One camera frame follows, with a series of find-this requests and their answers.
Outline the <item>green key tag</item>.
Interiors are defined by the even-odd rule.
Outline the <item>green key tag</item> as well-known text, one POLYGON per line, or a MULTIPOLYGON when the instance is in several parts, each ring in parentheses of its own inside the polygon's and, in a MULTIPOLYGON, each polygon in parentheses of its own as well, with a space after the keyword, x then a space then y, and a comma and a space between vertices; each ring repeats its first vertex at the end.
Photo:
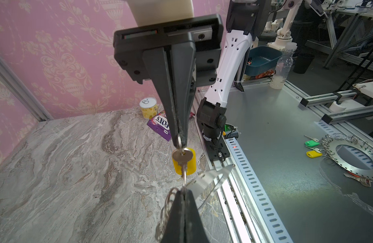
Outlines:
POLYGON ((317 138, 313 138, 313 137, 310 137, 310 136, 307 136, 307 135, 305 135, 305 137, 307 139, 309 139, 308 141, 306 141, 304 143, 305 146, 307 146, 307 147, 316 147, 316 146, 320 145, 320 141, 317 138))

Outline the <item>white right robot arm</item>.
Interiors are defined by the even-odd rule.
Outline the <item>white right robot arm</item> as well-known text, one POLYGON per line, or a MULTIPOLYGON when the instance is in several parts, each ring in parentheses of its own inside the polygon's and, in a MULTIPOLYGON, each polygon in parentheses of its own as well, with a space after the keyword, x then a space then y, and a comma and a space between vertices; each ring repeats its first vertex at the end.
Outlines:
POLYGON ((199 112, 217 137, 229 90, 252 42, 262 33, 270 1, 230 1, 226 20, 195 17, 192 1, 129 1, 136 28, 114 33, 114 58, 133 81, 153 82, 174 146, 187 146, 188 117, 197 87, 208 86, 199 112))

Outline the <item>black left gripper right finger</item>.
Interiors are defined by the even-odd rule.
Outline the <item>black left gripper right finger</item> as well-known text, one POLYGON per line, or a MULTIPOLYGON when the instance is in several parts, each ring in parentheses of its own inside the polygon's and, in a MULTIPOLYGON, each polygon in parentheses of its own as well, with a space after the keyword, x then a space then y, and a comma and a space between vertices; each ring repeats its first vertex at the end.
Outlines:
POLYGON ((184 189, 184 242, 209 243, 192 191, 184 189))

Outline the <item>aluminium corner wall profile right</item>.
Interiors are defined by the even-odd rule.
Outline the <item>aluminium corner wall profile right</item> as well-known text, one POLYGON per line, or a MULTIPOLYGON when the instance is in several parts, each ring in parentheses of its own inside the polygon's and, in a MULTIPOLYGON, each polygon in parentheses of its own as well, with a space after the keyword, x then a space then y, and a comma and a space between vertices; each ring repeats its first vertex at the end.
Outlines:
POLYGON ((54 119, 1 57, 0 81, 38 121, 54 119))

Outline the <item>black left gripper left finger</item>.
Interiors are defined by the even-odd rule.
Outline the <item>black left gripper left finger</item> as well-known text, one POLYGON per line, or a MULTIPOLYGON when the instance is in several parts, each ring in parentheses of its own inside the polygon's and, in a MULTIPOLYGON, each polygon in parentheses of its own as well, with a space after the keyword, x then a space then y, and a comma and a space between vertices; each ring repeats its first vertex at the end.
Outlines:
POLYGON ((185 201, 184 190, 171 190, 170 210, 164 227, 161 243, 183 243, 185 238, 185 201))

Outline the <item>yellow key tag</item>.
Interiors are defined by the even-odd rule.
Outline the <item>yellow key tag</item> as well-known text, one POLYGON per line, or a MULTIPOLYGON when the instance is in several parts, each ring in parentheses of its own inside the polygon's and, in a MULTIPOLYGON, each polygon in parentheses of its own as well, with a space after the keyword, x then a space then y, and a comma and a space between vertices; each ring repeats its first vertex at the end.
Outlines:
POLYGON ((309 147, 309 149, 310 151, 306 152, 307 157, 315 159, 323 156, 322 151, 319 148, 309 147))
POLYGON ((196 152, 192 148, 176 149, 172 153, 172 161, 176 174, 182 175, 182 168, 186 166, 186 175, 197 170, 196 152))

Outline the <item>teal plastic bin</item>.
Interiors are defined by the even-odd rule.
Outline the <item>teal plastic bin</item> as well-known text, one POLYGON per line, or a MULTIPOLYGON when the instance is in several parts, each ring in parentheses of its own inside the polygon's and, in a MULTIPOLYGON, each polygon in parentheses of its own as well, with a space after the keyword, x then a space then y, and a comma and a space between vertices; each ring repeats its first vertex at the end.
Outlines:
POLYGON ((283 53, 268 46, 260 46, 250 50, 244 74, 255 77, 276 67, 283 53))

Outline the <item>silver metal key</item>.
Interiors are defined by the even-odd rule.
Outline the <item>silver metal key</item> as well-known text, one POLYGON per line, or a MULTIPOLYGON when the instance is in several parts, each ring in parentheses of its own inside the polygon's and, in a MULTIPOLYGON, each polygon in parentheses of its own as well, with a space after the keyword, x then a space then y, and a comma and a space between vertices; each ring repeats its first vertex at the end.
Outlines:
POLYGON ((187 165, 193 158, 193 151, 189 148, 175 149, 172 153, 174 169, 181 176, 183 187, 186 186, 187 165))

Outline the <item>purple candy bag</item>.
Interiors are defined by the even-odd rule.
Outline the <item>purple candy bag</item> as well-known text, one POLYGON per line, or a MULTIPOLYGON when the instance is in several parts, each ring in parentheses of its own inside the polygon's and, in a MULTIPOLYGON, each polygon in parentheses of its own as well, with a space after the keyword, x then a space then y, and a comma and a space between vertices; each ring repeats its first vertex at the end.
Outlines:
POLYGON ((165 111, 150 115, 147 125, 165 140, 170 141, 172 139, 165 111))

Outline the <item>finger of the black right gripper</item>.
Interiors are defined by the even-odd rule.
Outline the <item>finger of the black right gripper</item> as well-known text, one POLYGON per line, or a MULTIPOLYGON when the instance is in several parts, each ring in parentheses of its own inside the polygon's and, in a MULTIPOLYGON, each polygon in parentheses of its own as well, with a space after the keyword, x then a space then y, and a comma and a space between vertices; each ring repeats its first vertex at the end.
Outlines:
POLYGON ((173 144, 179 149, 180 140, 178 138, 170 58, 164 48, 156 48, 144 51, 142 59, 163 103, 173 144))
POLYGON ((193 42, 172 46, 173 97, 175 106, 175 131, 172 132, 175 146, 186 146, 188 136, 188 119, 191 109, 193 70, 196 62, 196 47, 193 42))

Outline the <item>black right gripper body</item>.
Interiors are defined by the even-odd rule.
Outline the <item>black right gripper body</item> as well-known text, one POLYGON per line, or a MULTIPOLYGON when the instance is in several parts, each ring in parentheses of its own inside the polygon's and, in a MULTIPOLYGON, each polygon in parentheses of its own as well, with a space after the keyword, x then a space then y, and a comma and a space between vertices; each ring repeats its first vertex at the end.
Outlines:
POLYGON ((223 31, 218 14, 118 30, 113 40, 114 59, 132 80, 142 84, 151 78, 143 61, 144 51, 170 51, 172 45, 191 42, 196 49, 197 86, 209 86, 216 81, 223 31))

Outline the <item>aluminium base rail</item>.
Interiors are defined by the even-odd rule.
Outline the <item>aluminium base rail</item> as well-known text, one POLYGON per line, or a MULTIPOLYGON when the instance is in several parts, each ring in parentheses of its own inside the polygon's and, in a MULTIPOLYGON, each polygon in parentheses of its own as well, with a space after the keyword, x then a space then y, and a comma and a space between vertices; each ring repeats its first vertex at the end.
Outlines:
POLYGON ((225 142, 231 154, 226 163, 235 166, 228 186, 254 242, 293 241, 273 190, 283 192, 290 180, 289 163, 295 148, 290 142, 294 134, 290 114, 300 98, 301 92, 291 82, 281 90, 266 82, 248 84, 243 93, 231 88, 226 117, 240 135, 225 142))

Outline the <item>clear plastic bottle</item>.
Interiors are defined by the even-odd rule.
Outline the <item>clear plastic bottle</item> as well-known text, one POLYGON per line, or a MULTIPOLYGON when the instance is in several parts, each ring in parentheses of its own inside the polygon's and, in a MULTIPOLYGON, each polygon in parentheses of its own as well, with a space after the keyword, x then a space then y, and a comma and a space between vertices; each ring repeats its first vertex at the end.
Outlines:
POLYGON ((275 74, 269 84, 271 88, 276 90, 283 88, 293 65, 293 54, 296 49, 296 43, 291 42, 286 44, 283 55, 276 64, 275 74))

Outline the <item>white round jar yellow base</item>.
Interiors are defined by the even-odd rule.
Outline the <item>white round jar yellow base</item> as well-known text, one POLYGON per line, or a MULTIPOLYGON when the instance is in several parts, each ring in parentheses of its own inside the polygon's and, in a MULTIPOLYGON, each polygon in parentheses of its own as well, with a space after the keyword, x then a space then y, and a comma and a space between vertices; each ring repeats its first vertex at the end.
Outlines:
POLYGON ((157 99, 154 97, 142 99, 139 106, 145 119, 152 119, 159 113, 157 99))

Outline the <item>neighbouring white robot arm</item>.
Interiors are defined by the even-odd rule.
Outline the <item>neighbouring white robot arm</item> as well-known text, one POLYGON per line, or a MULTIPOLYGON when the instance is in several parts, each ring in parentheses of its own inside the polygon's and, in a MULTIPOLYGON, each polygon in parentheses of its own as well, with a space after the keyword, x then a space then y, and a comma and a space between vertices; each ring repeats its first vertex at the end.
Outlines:
POLYGON ((291 43, 293 41, 290 28, 292 27, 294 19, 303 2, 307 3, 318 16, 325 15, 325 11, 320 1, 285 1, 282 9, 289 10, 289 13, 284 21, 283 27, 277 30, 277 37, 275 38, 275 41, 267 43, 268 47, 283 51, 286 48, 287 43, 291 43))

